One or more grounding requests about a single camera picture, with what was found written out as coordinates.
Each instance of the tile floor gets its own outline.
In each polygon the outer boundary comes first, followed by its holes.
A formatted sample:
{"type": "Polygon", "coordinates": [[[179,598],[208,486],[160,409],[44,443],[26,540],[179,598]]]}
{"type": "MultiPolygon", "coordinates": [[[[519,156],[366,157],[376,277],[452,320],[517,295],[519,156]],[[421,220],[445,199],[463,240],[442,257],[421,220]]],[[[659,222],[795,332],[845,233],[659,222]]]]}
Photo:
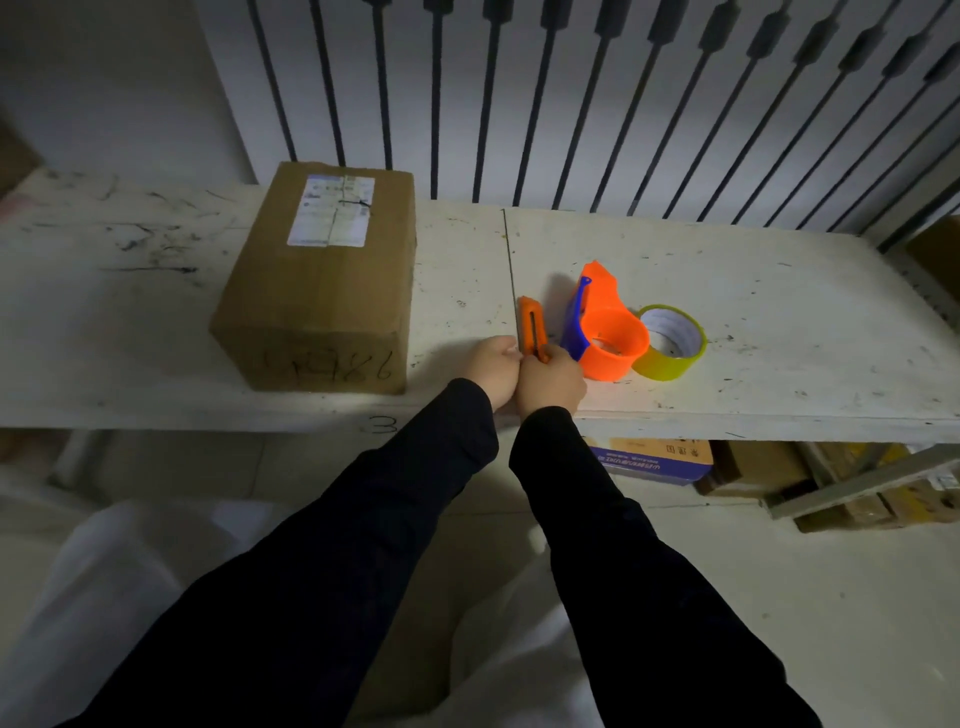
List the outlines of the tile floor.
{"type": "MultiPolygon", "coordinates": [[[[497,460],[445,512],[358,696],[355,716],[426,710],[446,690],[449,639],[472,604],[543,549],[497,460]]],[[[115,433],[96,471],[113,499],[198,495],[303,505],[361,447],[349,433],[115,433]]],[[[802,535],[753,501],[619,478],[660,536],[696,565],[783,659],[825,725],[960,724],[960,524],[802,535]]],[[[11,522],[10,518],[0,522],[11,522]]],[[[56,552],[56,529],[0,537],[0,655],[56,552]]],[[[656,629],[656,625],[640,625],[656,629]]],[[[708,675],[690,681],[691,692],[708,675]]],[[[743,699],[751,698],[744,685],[743,699]]]]}

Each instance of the orange tape dispenser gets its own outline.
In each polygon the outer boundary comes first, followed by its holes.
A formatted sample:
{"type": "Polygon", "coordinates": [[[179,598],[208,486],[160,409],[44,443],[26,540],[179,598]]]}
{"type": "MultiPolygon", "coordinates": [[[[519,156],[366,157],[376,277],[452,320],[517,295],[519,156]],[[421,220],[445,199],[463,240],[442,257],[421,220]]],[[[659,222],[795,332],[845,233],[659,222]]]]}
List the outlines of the orange tape dispenser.
{"type": "Polygon", "coordinates": [[[620,301],[616,278],[596,260],[580,274],[560,345],[580,362],[584,376],[598,381],[617,381],[650,348],[647,327],[620,301]]]}

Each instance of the black jacket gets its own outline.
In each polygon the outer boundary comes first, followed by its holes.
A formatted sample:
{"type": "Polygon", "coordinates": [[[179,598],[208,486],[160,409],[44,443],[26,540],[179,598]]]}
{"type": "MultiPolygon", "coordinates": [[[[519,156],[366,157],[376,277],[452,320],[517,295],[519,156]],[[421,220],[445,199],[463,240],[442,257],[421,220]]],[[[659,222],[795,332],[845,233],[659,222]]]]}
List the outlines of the black jacket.
{"type": "MultiPolygon", "coordinates": [[[[496,452],[487,396],[453,380],[321,497],[191,585],[67,724],[340,725],[437,518],[496,452]]],[[[620,494],[566,410],[527,418],[510,467],[607,725],[820,724],[777,657],[620,494]]]]}

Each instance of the tape roll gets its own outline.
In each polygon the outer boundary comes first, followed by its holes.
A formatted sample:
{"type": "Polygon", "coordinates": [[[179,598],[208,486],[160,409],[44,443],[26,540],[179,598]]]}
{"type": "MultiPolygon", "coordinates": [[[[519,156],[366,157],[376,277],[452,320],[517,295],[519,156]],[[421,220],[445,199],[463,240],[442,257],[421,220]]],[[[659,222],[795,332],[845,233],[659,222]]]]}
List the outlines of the tape roll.
{"type": "Polygon", "coordinates": [[[707,335],[695,319],[672,305],[655,303],[641,308],[637,318],[651,334],[650,348],[634,362],[634,371],[657,381],[682,375],[707,350],[707,335]],[[670,351],[654,348],[658,338],[669,339],[670,351]]]}

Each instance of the black metal bar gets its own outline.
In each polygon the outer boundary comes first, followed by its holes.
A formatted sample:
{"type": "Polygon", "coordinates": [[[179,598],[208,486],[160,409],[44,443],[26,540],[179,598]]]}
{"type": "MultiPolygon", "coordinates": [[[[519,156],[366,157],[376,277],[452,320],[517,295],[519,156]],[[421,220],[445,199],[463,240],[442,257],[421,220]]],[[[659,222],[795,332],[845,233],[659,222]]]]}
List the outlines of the black metal bar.
{"type": "MultiPolygon", "coordinates": [[[[813,111],[810,112],[810,114],[804,120],[800,128],[797,129],[797,133],[795,133],[793,135],[793,138],[790,139],[790,143],[786,145],[784,150],[780,153],[780,156],[777,157],[777,161],[774,162],[774,165],[770,168],[770,171],[768,171],[767,174],[764,176],[764,178],[760,181],[760,184],[756,186],[756,189],[751,193],[750,197],[747,199],[747,202],[740,209],[740,211],[736,213],[736,217],[734,217],[732,221],[734,225],[740,222],[740,218],[743,217],[743,213],[745,213],[747,209],[749,209],[750,205],[754,203],[754,200],[759,196],[760,192],[763,191],[763,188],[773,178],[773,176],[777,174],[777,170],[780,169],[780,166],[783,164],[784,160],[793,151],[793,148],[797,145],[797,142],[799,142],[801,138],[804,136],[804,134],[806,133],[806,130],[810,128],[810,124],[812,124],[813,120],[820,115],[820,112],[823,110],[824,106],[826,106],[827,102],[831,98],[833,98],[833,94],[836,93],[837,89],[840,88],[840,86],[846,80],[847,80],[846,73],[840,73],[833,80],[833,83],[830,84],[830,87],[827,89],[827,92],[821,97],[820,101],[817,103],[817,106],[813,108],[813,111]]],[[[780,205],[777,207],[776,210],[774,210],[774,213],[763,224],[764,228],[769,228],[770,225],[773,223],[773,221],[777,219],[778,215],[780,215],[780,213],[783,212],[783,209],[790,204],[790,201],[793,200],[794,196],[796,196],[796,194],[806,184],[806,181],[809,180],[810,177],[813,176],[813,173],[820,168],[820,165],[823,163],[824,159],[826,159],[829,153],[833,151],[833,148],[840,143],[840,140],[844,137],[847,131],[850,130],[850,127],[852,127],[853,124],[856,123],[856,121],[860,118],[860,116],[863,115],[863,112],[867,109],[867,107],[874,102],[874,99],[877,97],[877,95],[879,95],[880,91],[883,90],[886,84],[887,84],[886,79],[883,79],[882,81],[880,81],[879,84],[876,85],[873,93],[871,93],[870,96],[867,97],[867,100],[863,104],[861,104],[860,108],[857,109],[853,113],[853,116],[851,116],[851,118],[847,120],[847,123],[844,125],[844,128],[840,130],[840,133],[833,138],[833,140],[829,143],[829,145],[824,150],[824,152],[817,158],[815,162],[813,162],[813,166],[810,167],[808,170],[806,170],[806,172],[804,172],[804,175],[801,177],[800,181],[797,182],[794,185],[793,189],[790,190],[790,194],[788,194],[786,198],[784,198],[783,201],[780,202],[780,205]]]]}
{"type": "Polygon", "coordinates": [[[546,30],[546,38],[543,40],[543,53],[540,55],[540,71],[537,74],[534,100],[530,107],[527,135],[523,140],[523,154],[520,156],[520,168],[516,173],[514,207],[520,205],[520,196],[523,194],[523,182],[527,177],[527,165],[530,163],[530,150],[533,149],[534,133],[537,131],[537,122],[540,119],[540,104],[543,101],[543,90],[546,88],[546,77],[550,71],[550,59],[553,57],[554,41],[557,38],[557,31],[563,30],[569,23],[570,8],[572,6],[573,0],[543,0],[543,10],[540,13],[540,26],[546,30]]]}
{"type": "Polygon", "coordinates": [[[496,75],[496,57],[500,50],[500,26],[514,16],[514,0],[484,0],[483,16],[490,21],[490,41],[487,45],[487,72],[483,82],[483,106],[480,109],[480,134],[477,137],[477,161],[473,171],[473,197],[480,202],[480,184],[483,181],[484,157],[487,154],[487,132],[490,128],[490,106],[493,100],[493,77],[496,75]]]}
{"type": "Polygon", "coordinates": [[[310,0],[310,15],[313,17],[313,35],[317,39],[317,52],[320,54],[320,70],[324,75],[326,107],[330,113],[330,127],[333,129],[333,143],[337,148],[337,164],[347,166],[344,155],[344,138],[340,133],[340,117],[337,114],[337,97],[333,93],[333,75],[330,73],[330,56],[326,51],[326,33],[324,17],[320,12],[320,0],[310,0]]]}
{"type": "Polygon", "coordinates": [[[440,76],[441,58],[444,53],[444,17],[433,13],[433,68],[430,85],[430,199],[437,199],[437,182],[440,165],[440,76]]]}
{"type": "Polygon", "coordinates": [[[938,154],[934,159],[932,159],[930,163],[926,167],[924,167],[920,171],[920,173],[916,177],[914,177],[913,180],[910,181],[910,183],[907,184],[906,187],[904,187],[900,192],[898,192],[890,200],[888,200],[886,205],[884,205],[876,215],[870,218],[870,220],[862,228],[860,228],[857,234],[862,235],[864,232],[869,230],[873,225],[875,225],[877,220],[879,220],[881,217],[887,214],[887,212],[889,212],[894,205],[896,205],[900,200],[902,200],[910,190],[912,190],[914,187],[917,186],[920,180],[922,180],[924,177],[926,177],[930,173],[930,170],[932,170],[935,166],[937,166],[940,162],[942,162],[947,157],[947,155],[950,154],[958,146],[960,146],[960,136],[957,136],[953,141],[951,141],[947,146],[947,148],[944,150],[941,150],[940,154],[938,154]]]}
{"type": "Polygon", "coordinates": [[[610,175],[613,173],[613,166],[616,165],[616,158],[620,155],[620,147],[623,146],[623,142],[627,138],[627,132],[630,130],[630,125],[634,122],[636,108],[640,105],[640,99],[643,98],[643,92],[647,88],[647,82],[650,81],[650,74],[653,73],[654,66],[657,65],[657,57],[659,55],[660,46],[655,45],[650,49],[650,55],[647,56],[647,61],[643,64],[643,71],[640,73],[640,80],[636,82],[634,98],[630,100],[630,105],[627,107],[627,113],[623,117],[623,123],[620,125],[620,132],[616,136],[616,141],[613,143],[613,149],[610,152],[610,159],[607,161],[607,168],[603,172],[600,185],[597,187],[597,193],[593,196],[593,204],[590,206],[590,212],[596,212],[597,208],[600,206],[600,199],[603,197],[603,193],[607,189],[607,182],[610,181],[610,175]]]}
{"type": "Polygon", "coordinates": [[[483,83],[483,107],[480,109],[480,135],[477,138],[477,162],[473,170],[473,201],[480,202],[480,183],[483,180],[484,156],[487,153],[487,131],[490,127],[490,105],[493,99],[493,76],[496,74],[496,56],[500,48],[500,24],[490,26],[487,46],[487,73],[483,83]]]}
{"type": "Polygon", "coordinates": [[[697,216],[698,223],[702,223],[707,218],[707,215],[709,215],[710,211],[713,209],[716,201],[720,199],[720,195],[723,194],[723,191],[727,188],[727,185],[730,184],[730,180],[733,179],[733,175],[736,174],[736,171],[740,168],[740,165],[743,164],[743,160],[747,158],[748,154],[750,154],[750,150],[753,149],[754,144],[756,144],[756,141],[760,138],[763,130],[766,129],[767,124],[770,123],[770,119],[773,118],[773,115],[777,112],[777,109],[780,108],[780,104],[783,103],[783,99],[786,98],[786,95],[790,92],[790,89],[793,88],[793,84],[797,82],[797,79],[800,78],[804,70],[811,64],[815,63],[823,54],[824,49],[830,42],[830,39],[833,38],[833,35],[837,31],[836,18],[846,5],[847,0],[837,0],[836,4],[833,6],[833,10],[830,11],[830,15],[822,20],[818,20],[810,28],[809,32],[806,34],[806,38],[804,38],[804,42],[801,43],[800,49],[793,57],[793,70],[790,71],[790,75],[787,76],[786,81],[783,82],[783,85],[780,87],[780,91],[777,92],[777,95],[770,103],[770,106],[764,112],[763,116],[760,117],[760,121],[757,123],[753,132],[750,134],[750,137],[747,139],[747,143],[744,144],[737,153],[736,158],[733,160],[733,164],[731,165],[730,169],[727,170],[727,174],[724,175],[723,180],[720,181],[720,184],[717,185],[717,188],[713,191],[713,194],[710,196],[707,205],[703,208],[703,210],[701,210],[700,215],[697,216]]]}
{"type": "Polygon", "coordinates": [[[556,31],[546,32],[543,40],[543,54],[540,56],[540,72],[537,74],[537,86],[534,88],[534,101],[530,107],[530,121],[527,122],[527,135],[523,139],[523,154],[520,155],[520,169],[516,173],[516,188],[514,189],[514,207],[519,207],[520,196],[523,194],[523,182],[527,177],[527,165],[530,163],[530,150],[534,146],[534,132],[537,130],[537,120],[540,118],[540,103],[543,101],[543,90],[546,87],[546,76],[550,70],[550,57],[553,55],[553,42],[557,37],[556,31]]]}
{"type": "Polygon", "coordinates": [[[437,199],[440,176],[440,80],[444,57],[444,15],[453,12],[453,0],[423,0],[423,9],[433,16],[430,83],[430,199],[437,199]]]}
{"type": "Polygon", "coordinates": [[[380,90],[380,126],[383,129],[383,161],[394,168],[394,145],[390,138],[390,99],[387,94],[387,52],[383,40],[383,7],[390,0],[366,0],[373,13],[373,43],[376,48],[376,85],[380,90]]]}
{"type": "Polygon", "coordinates": [[[926,205],[910,215],[909,219],[907,219],[907,221],[904,222],[899,228],[894,230],[886,238],[886,240],[876,246],[876,249],[881,253],[886,253],[889,251],[904,237],[916,232],[927,221],[927,219],[929,219],[930,215],[936,212],[938,208],[948,203],[957,194],[960,194],[960,177],[954,179],[953,182],[944,187],[939,195],[934,197],[926,205]]]}
{"type": "Polygon", "coordinates": [[[290,125],[287,123],[287,113],[283,110],[283,100],[280,98],[280,87],[276,83],[274,62],[270,60],[270,49],[267,47],[267,36],[263,32],[263,23],[260,22],[260,11],[256,6],[256,0],[247,0],[247,12],[250,14],[250,22],[253,25],[253,32],[256,34],[256,45],[260,49],[260,59],[263,61],[263,70],[267,74],[267,83],[270,84],[270,93],[274,97],[276,118],[280,122],[280,130],[283,132],[283,141],[285,141],[287,144],[287,155],[290,157],[290,161],[297,161],[297,150],[294,148],[294,137],[290,135],[290,125]]]}
{"type": "MultiPolygon", "coordinates": [[[[849,207],[847,207],[846,210],[844,210],[843,214],[840,215],[840,217],[838,217],[833,222],[833,225],[827,228],[827,232],[835,231],[840,226],[840,224],[847,219],[850,213],[853,212],[855,209],[857,209],[860,206],[860,203],[866,200],[867,197],[870,195],[870,193],[873,192],[875,189],[877,189],[883,183],[883,181],[890,176],[890,173],[893,172],[898,166],[900,166],[900,163],[903,162],[903,160],[906,159],[907,156],[911,152],[913,152],[913,150],[915,150],[922,141],[924,141],[924,139],[926,139],[927,135],[930,134],[930,132],[932,132],[933,129],[940,124],[940,122],[942,122],[945,118],[947,118],[951,111],[956,109],[958,104],[960,104],[960,96],[955,97],[953,101],[947,104],[947,107],[937,115],[937,118],[935,118],[933,121],[927,124],[924,130],[919,134],[917,134],[917,138],[914,139],[912,142],[910,142],[910,146],[904,149],[900,153],[900,155],[896,159],[894,159],[893,162],[891,162],[891,164],[885,170],[883,170],[883,172],[880,173],[879,177],[877,177],[873,182],[870,183],[870,186],[867,187],[860,194],[860,196],[856,198],[856,200],[854,200],[849,207]]],[[[956,146],[958,141],[960,141],[960,136],[958,136],[957,140],[954,141],[953,144],[949,147],[951,151],[953,146],[956,146]]],[[[876,220],[879,219],[879,217],[883,213],[885,213],[892,206],[893,204],[889,204],[888,206],[885,206],[884,209],[879,213],[879,215],[876,218],[872,219],[871,222],[868,223],[867,226],[865,226],[864,229],[860,231],[860,233],[862,234],[865,229],[870,227],[876,220]]]]}
{"type": "Polygon", "coordinates": [[[820,202],[818,202],[813,209],[806,214],[805,218],[800,221],[800,225],[797,226],[797,230],[801,230],[803,226],[810,221],[810,218],[813,217],[824,205],[824,203],[833,196],[833,193],[836,192],[840,186],[850,178],[850,175],[853,174],[857,167],[863,163],[863,160],[866,159],[871,152],[876,149],[879,143],[886,138],[886,135],[899,124],[901,119],[906,116],[907,112],[916,106],[917,102],[923,98],[924,94],[926,94],[933,85],[940,83],[944,78],[949,76],[950,73],[952,73],[957,67],[957,65],[960,65],[960,41],[953,43],[947,49],[944,55],[936,60],[930,70],[926,72],[926,75],[924,76],[924,84],[913,96],[910,97],[910,100],[903,106],[902,109],[900,109],[900,111],[897,112],[897,115],[894,116],[885,127],[883,127],[880,133],[876,135],[874,140],[870,142],[860,156],[853,161],[853,164],[847,168],[847,171],[844,172],[840,179],[834,183],[833,187],[827,190],[827,194],[820,198],[820,202]]]}
{"type": "Polygon", "coordinates": [[[783,0],[782,4],[780,5],[780,9],[776,12],[769,13],[760,23],[760,27],[756,30],[756,35],[754,36],[753,41],[750,43],[750,47],[747,49],[747,58],[749,58],[750,61],[740,73],[740,78],[737,79],[736,85],[733,87],[733,91],[731,91],[730,96],[727,98],[727,103],[724,104],[724,107],[720,110],[720,115],[717,116],[716,121],[713,122],[713,126],[710,127],[707,138],[704,139],[704,143],[700,145],[700,150],[697,152],[697,156],[693,159],[693,163],[690,164],[690,168],[686,171],[684,180],[680,183],[680,186],[674,193],[673,199],[670,201],[670,205],[667,207],[666,212],[663,213],[664,220],[670,217],[670,213],[673,212],[673,208],[677,206],[677,202],[679,202],[681,197],[684,195],[686,186],[690,184],[690,180],[693,179],[693,175],[700,167],[700,162],[703,161],[704,155],[707,153],[707,149],[709,149],[710,145],[713,143],[713,138],[717,136],[717,133],[723,126],[723,123],[727,120],[727,115],[730,113],[733,105],[736,103],[736,100],[740,98],[740,92],[743,90],[743,86],[746,85],[747,81],[750,80],[751,75],[753,75],[756,65],[762,59],[770,56],[770,54],[773,53],[774,49],[777,47],[777,43],[780,41],[780,36],[783,35],[783,31],[790,22],[790,16],[786,13],[790,9],[790,1],[791,0],[783,0]]]}
{"type": "Polygon", "coordinates": [[[690,180],[693,179],[693,175],[696,173],[697,168],[700,166],[700,162],[703,161],[704,155],[707,153],[710,144],[713,143],[713,138],[717,136],[717,133],[720,131],[720,127],[723,126],[724,121],[727,119],[727,115],[730,113],[730,109],[733,108],[733,104],[736,103],[736,100],[740,96],[740,91],[743,90],[743,86],[750,79],[751,74],[753,74],[754,69],[756,68],[757,61],[750,60],[747,63],[747,67],[743,69],[743,72],[740,74],[740,78],[737,79],[736,85],[733,87],[733,91],[730,94],[730,97],[727,99],[727,103],[724,104],[723,109],[720,111],[720,115],[717,116],[713,126],[710,127],[710,132],[707,134],[707,138],[704,139],[704,143],[700,145],[700,150],[697,152],[697,156],[693,158],[693,163],[690,164],[690,168],[686,170],[684,175],[684,180],[680,183],[680,186],[677,188],[677,191],[673,195],[673,199],[670,201],[670,205],[667,206],[666,212],[663,213],[663,219],[666,220],[670,217],[670,213],[673,212],[673,208],[677,206],[677,202],[680,201],[680,198],[684,195],[686,191],[686,186],[690,184],[690,180]]]}
{"type": "Polygon", "coordinates": [[[647,34],[647,40],[653,44],[653,47],[650,49],[647,60],[643,64],[640,79],[636,82],[634,97],[627,107],[627,113],[624,115],[623,123],[620,125],[620,132],[617,134],[616,141],[613,143],[610,159],[607,161],[607,168],[604,170],[603,178],[597,187],[597,193],[593,196],[593,204],[590,206],[590,212],[596,212],[600,206],[600,200],[603,198],[603,193],[607,189],[607,182],[610,181],[610,175],[613,173],[613,167],[616,165],[616,158],[620,155],[620,148],[627,138],[627,132],[630,130],[631,124],[634,123],[636,109],[640,105],[643,93],[647,89],[647,83],[650,81],[650,75],[653,73],[654,66],[657,65],[657,58],[660,57],[660,49],[664,45],[673,42],[677,31],[680,29],[680,24],[684,20],[685,12],[686,0],[660,0],[660,5],[657,7],[657,14],[654,16],[654,22],[650,26],[650,33],[647,34]]]}
{"type": "Polygon", "coordinates": [[[639,204],[640,198],[643,197],[643,193],[646,190],[647,185],[653,178],[654,172],[657,171],[657,165],[660,164],[660,157],[663,155],[666,145],[669,144],[670,139],[673,136],[673,132],[677,129],[677,124],[680,122],[680,117],[686,110],[686,105],[690,101],[690,96],[693,95],[694,89],[697,87],[697,84],[700,83],[700,77],[703,75],[704,69],[707,67],[710,56],[717,51],[722,50],[727,44],[727,40],[730,38],[730,33],[733,30],[733,26],[736,24],[736,18],[739,15],[740,9],[737,7],[736,3],[733,2],[733,0],[728,0],[727,2],[721,3],[713,8],[713,12],[710,14],[710,19],[707,21],[707,26],[704,29],[704,33],[700,37],[700,58],[697,60],[697,64],[693,67],[693,73],[690,74],[689,81],[686,82],[684,94],[680,97],[680,103],[674,109],[673,116],[670,117],[666,131],[663,133],[663,137],[660,139],[660,144],[657,147],[657,151],[654,153],[653,158],[650,160],[650,164],[647,166],[646,174],[643,175],[643,181],[640,183],[640,187],[638,187],[636,190],[634,200],[630,203],[630,208],[627,210],[627,215],[633,215],[636,211],[636,206],[639,204]]]}
{"type": "MultiPolygon", "coordinates": [[[[797,195],[797,193],[800,192],[800,190],[804,187],[807,181],[820,168],[820,165],[823,164],[824,160],[836,148],[836,146],[840,143],[840,141],[844,138],[844,136],[847,135],[847,132],[850,131],[853,125],[857,121],[859,121],[863,113],[874,103],[874,101],[880,95],[880,93],[883,91],[886,85],[893,79],[903,74],[910,67],[913,61],[920,55],[920,52],[924,49],[924,46],[926,46],[927,32],[930,30],[933,24],[937,21],[940,14],[942,14],[942,10],[945,10],[946,7],[948,7],[949,4],[952,2],[953,0],[947,0],[946,3],[941,5],[941,9],[936,13],[934,13],[933,17],[930,18],[926,26],[919,33],[904,39],[903,43],[900,45],[900,48],[897,49],[897,51],[891,57],[890,61],[883,67],[883,70],[880,72],[881,78],[880,78],[880,81],[877,83],[877,85],[874,87],[874,90],[863,101],[863,103],[860,104],[857,110],[853,113],[853,116],[851,116],[847,120],[847,123],[844,124],[843,128],[832,139],[832,141],[829,143],[827,148],[821,153],[819,157],[817,157],[817,160],[813,163],[813,166],[806,171],[806,173],[800,179],[800,181],[797,182],[794,185],[793,189],[790,190],[790,193],[780,203],[780,205],[777,207],[774,213],[766,221],[766,223],[764,223],[763,225],[764,228],[769,228],[773,224],[774,220],[776,220],[777,217],[780,215],[780,213],[783,212],[783,210],[787,207],[787,205],[790,204],[790,202],[797,195]]],[[[856,41],[853,43],[853,47],[851,48],[850,52],[848,52],[847,56],[845,56],[840,61],[840,66],[839,66],[840,77],[838,78],[838,81],[842,81],[846,79],[849,73],[852,73],[853,71],[857,71],[861,67],[863,67],[864,62],[866,62],[867,58],[870,56],[871,53],[873,53],[873,51],[876,49],[879,42],[883,39],[883,36],[885,35],[883,32],[883,24],[889,19],[890,14],[893,12],[893,10],[896,9],[898,4],[899,3],[891,4],[887,8],[887,11],[884,13],[884,15],[880,18],[880,20],[877,22],[877,24],[873,28],[868,28],[866,31],[864,31],[857,37],[856,41]],[[865,34],[873,34],[873,37],[867,37],[865,34]],[[857,58],[852,58],[852,54],[858,54],[857,58]]],[[[828,93],[828,96],[832,95],[832,91],[836,90],[835,86],[836,84],[830,87],[830,92],[828,93]]],[[[788,149],[786,150],[787,153],[791,149],[793,149],[793,145],[796,143],[796,141],[799,140],[800,135],[802,135],[802,133],[806,131],[806,128],[809,126],[809,123],[813,121],[813,119],[817,116],[821,108],[822,108],[822,105],[818,105],[818,108],[814,110],[814,112],[810,115],[809,118],[807,118],[807,121],[804,122],[804,126],[801,127],[801,132],[798,133],[798,135],[795,135],[794,138],[791,140],[791,143],[788,146],[788,149]]],[[[780,158],[777,160],[777,163],[774,165],[774,168],[771,170],[771,174],[768,174],[767,177],[765,177],[763,179],[763,182],[760,184],[761,188],[763,185],[765,185],[769,181],[770,177],[773,176],[772,173],[776,172],[776,170],[780,167],[780,164],[783,162],[784,159],[785,159],[785,155],[780,155],[780,158]]],[[[747,206],[749,206],[749,203],[752,203],[755,198],[756,196],[751,197],[747,206]]]]}
{"type": "Polygon", "coordinates": [[[580,143],[580,134],[583,133],[584,124],[587,121],[587,113],[590,111],[590,102],[593,100],[593,91],[596,90],[597,79],[600,78],[600,70],[603,68],[603,61],[607,56],[607,47],[609,45],[609,40],[606,38],[600,38],[600,43],[597,45],[597,52],[593,56],[593,66],[590,69],[590,77],[587,80],[587,89],[584,91],[584,100],[580,104],[580,113],[577,114],[577,122],[573,125],[573,136],[570,137],[570,146],[566,150],[564,170],[560,174],[560,182],[557,184],[557,192],[553,196],[553,205],[551,206],[551,209],[560,209],[560,201],[564,198],[566,178],[569,177],[570,167],[573,166],[573,156],[577,153],[577,145],[580,143]]]}
{"type": "Polygon", "coordinates": [[[561,172],[560,181],[557,184],[557,192],[553,196],[553,209],[559,209],[560,202],[564,198],[566,179],[569,177],[570,167],[573,166],[573,157],[577,153],[577,145],[580,144],[580,134],[583,133],[584,124],[587,121],[590,102],[593,100],[593,92],[596,90],[597,80],[600,78],[600,71],[603,68],[603,61],[607,56],[607,48],[610,46],[611,40],[620,37],[620,34],[623,33],[623,26],[627,22],[627,13],[630,10],[632,1],[633,0],[603,0],[600,4],[597,23],[593,28],[593,31],[600,36],[600,42],[597,44],[597,50],[593,56],[593,66],[590,68],[587,88],[584,90],[584,100],[580,104],[580,113],[577,114],[577,121],[573,126],[573,136],[570,137],[570,146],[566,150],[564,170],[561,172]]]}
{"type": "Polygon", "coordinates": [[[684,95],[680,97],[680,103],[677,105],[677,108],[674,109],[673,116],[670,117],[670,122],[666,125],[666,132],[663,133],[663,137],[660,139],[660,144],[657,145],[657,151],[654,152],[653,158],[650,160],[650,164],[647,165],[647,171],[643,175],[643,181],[640,183],[640,187],[636,189],[634,200],[630,203],[630,207],[627,209],[628,216],[633,215],[634,212],[636,212],[636,206],[639,205],[640,198],[643,197],[643,193],[646,191],[647,185],[650,183],[651,178],[654,176],[654,172],[657,170],[657,165],[660,164],[660,157],[663,155],[663,151],[666,149],[667,142],[670,141],[670,137],[673,136],[673,132],[677,128],[677,122],[680,121],[680,115],[684,112],[686,103],[690,100],[690,96],[693,94],[693,89],[697,87],[697,83],[700,81],[700,76],[703,74],[704,68],[707,67],[707,61],[709,61],[709,58],[710,56],[707,53],[700,54],[697,64],[693,67],[693,73],[690,74],[690,79],[686,82],[684,95]]]}

